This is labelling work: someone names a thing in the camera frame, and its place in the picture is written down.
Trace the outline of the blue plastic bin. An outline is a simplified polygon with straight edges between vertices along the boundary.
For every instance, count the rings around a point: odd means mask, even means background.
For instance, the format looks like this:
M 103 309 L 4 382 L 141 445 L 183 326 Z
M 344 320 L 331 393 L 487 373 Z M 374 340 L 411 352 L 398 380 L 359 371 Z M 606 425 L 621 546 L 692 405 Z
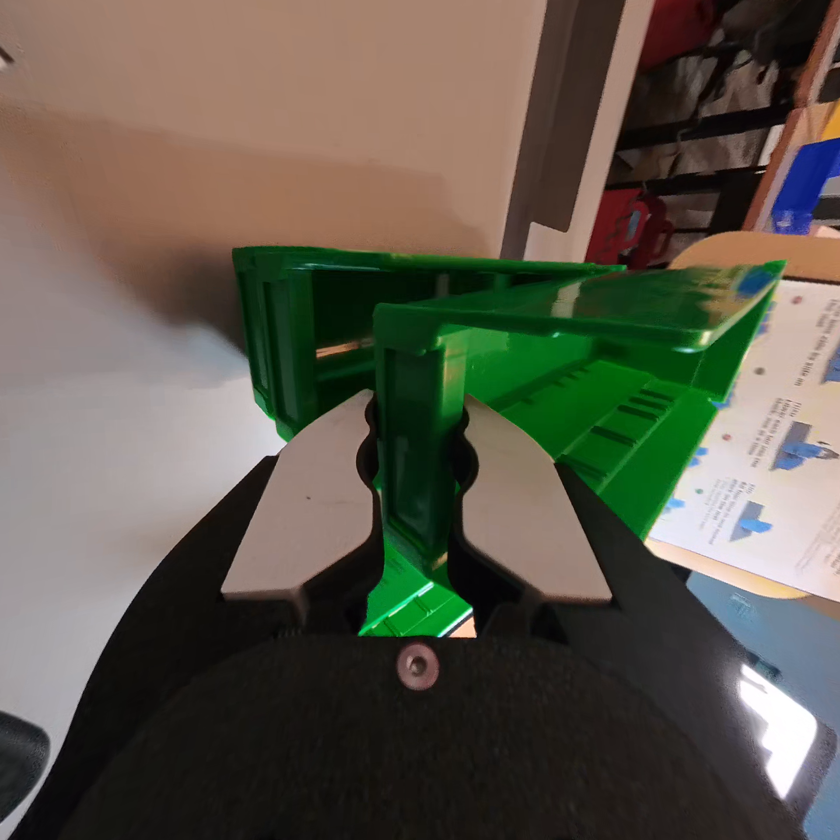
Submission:
M 803 145 L 775 198 L 770 221 L 776 235 L 809 235 L 825 183 L 839 175 L 839 139 Z

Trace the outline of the brown wooden table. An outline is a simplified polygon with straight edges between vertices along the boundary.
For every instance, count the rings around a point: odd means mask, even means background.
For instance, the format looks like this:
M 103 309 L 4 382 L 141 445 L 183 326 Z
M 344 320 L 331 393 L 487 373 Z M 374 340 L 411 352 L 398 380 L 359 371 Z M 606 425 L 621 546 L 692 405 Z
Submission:
M 833 140 L 839 133 L 839 100 L 795 108 L 784 125 L 772 129 L 770 156 L 753 196 L 741 231 L 768 233 L 778 193 L 801 147 Z

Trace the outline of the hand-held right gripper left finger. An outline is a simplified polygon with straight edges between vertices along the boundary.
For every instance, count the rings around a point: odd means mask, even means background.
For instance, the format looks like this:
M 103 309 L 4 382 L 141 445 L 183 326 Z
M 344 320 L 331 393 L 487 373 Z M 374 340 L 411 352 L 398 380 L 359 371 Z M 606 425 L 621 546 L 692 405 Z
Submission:
M 375 529 L 375 492 L 358 457 L 371 433 L 363 389 L 304 427 L 275 467 L 221 587 L 227 601 L 285 601 L 300 618 L 307 585 L 362 548 Z

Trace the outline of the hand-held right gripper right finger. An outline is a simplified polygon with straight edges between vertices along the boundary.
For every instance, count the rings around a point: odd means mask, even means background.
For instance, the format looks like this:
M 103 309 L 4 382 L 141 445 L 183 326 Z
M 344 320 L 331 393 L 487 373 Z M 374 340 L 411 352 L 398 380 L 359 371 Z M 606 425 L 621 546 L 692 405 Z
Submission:
M 613 593 L 551 456 L 468 395 L 451 462 L 458 486 L 448 578 L 477 628 L 532 628 L 547 607 Z

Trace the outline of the red bag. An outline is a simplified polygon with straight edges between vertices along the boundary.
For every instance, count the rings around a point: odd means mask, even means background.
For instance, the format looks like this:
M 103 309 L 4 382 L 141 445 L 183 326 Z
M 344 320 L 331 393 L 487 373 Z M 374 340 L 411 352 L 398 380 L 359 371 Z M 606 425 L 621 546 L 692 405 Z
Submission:
M 602 195 L 584 261 L 643 270 L 665 259 L 675 234 L 665 202 L 640 188 Z
M 704 46 L 720 14 L 714 1 L 656 1 L 638 61 L 645 73 Z

